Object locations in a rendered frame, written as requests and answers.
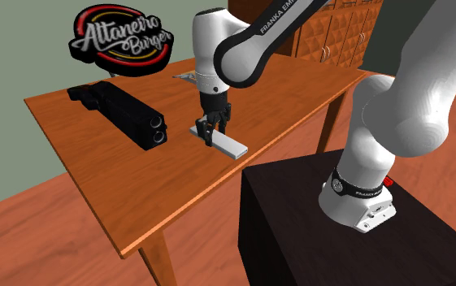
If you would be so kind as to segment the dark robot stand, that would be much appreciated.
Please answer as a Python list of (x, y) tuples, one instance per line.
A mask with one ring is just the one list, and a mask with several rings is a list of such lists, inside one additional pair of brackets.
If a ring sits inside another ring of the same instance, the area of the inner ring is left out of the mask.
[(247, 167), (238, 249), (250, 286), (456, 286), (456, 231), (398, 184), (397, 213), (361, 233), (319, 207), (339, 151)]

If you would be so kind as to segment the small grey flat tool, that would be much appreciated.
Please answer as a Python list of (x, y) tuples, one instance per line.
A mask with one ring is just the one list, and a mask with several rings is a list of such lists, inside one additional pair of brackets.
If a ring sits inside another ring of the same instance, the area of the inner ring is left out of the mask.
[(179, 75), (175, 75), (173, 76), (173, 78), (177, 78), (177, 79), (182, 79), (182, 80), (185, 80), (189, 83), (192, 83), (192, 84), (196, 84), (197, 83), (197, 79), (196, 79), (196, 76), (195, 76), (195, 71), (187, 71), (185, 73), (181, 73)]

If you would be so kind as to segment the wooden table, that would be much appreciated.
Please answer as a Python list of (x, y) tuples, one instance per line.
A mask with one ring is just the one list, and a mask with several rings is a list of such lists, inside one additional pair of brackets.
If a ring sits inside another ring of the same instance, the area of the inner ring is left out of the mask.
[(113, 79), (163, 115), (167, 140), (150, 150), (63, 90), (25, 101), (117, 254), (139, 253), (158, 286), (177, 286), (164, 229), (363, 78), (355, 68), (273, 55), (256, 84), (228, 91), (227, 135), (248, 149), (233, 159), (190, 131), (202, 108), (196, 86), (180, 76), (193, 67), (187, 59)]

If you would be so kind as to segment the black box with two lenses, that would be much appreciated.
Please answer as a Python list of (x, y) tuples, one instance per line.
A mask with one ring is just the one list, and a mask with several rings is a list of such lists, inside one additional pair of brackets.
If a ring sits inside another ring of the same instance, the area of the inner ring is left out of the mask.
[(99, 111), (122, 133), (144, 150), (167, 141), (163, 114), (108, 81), (67, 89), (72, 101), (89, 111)]

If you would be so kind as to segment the white flat rectangular bar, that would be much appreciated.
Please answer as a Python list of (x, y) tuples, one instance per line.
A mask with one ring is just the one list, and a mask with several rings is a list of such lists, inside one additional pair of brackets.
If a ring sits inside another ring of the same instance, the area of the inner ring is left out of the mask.
[(213, 131), (211, 147), (216, 148), (218, 151), (226, 154), (232, 159), (239, 159), (248, 152), (247, 146), (217, 130)]

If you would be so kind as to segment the black and red burger sign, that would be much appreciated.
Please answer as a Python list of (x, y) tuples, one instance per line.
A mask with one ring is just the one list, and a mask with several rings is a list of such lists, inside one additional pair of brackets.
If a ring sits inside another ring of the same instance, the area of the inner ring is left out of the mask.
[(73, 32), (68, 48), (74, 59), (120, 76), (162, 71), (174, 44), (159, 17), (119, 4), (86, 7), (76, 16)]

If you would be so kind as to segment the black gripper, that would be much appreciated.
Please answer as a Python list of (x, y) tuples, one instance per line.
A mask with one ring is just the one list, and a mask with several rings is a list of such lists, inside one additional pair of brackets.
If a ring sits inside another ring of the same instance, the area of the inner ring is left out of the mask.
[(205, 141), (205, 145), (212, 147), (212, 132), (214, 126), (208, 122), (207, 115), (218, 112), (219, 132), (226, 134), (228, 121), (231, 119), (231, 104), (228, 102), (228, 92), (209, 94), (200, 92), (200, 104), (204, 116), (195, 121), (197, 135)]

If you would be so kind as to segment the brown wooden cabinet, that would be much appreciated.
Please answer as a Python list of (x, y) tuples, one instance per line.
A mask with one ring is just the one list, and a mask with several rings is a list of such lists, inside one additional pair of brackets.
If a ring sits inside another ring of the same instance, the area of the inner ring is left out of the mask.
[(358, 68), (384, 0), (328, 0), (276, 50), (298, 59)]

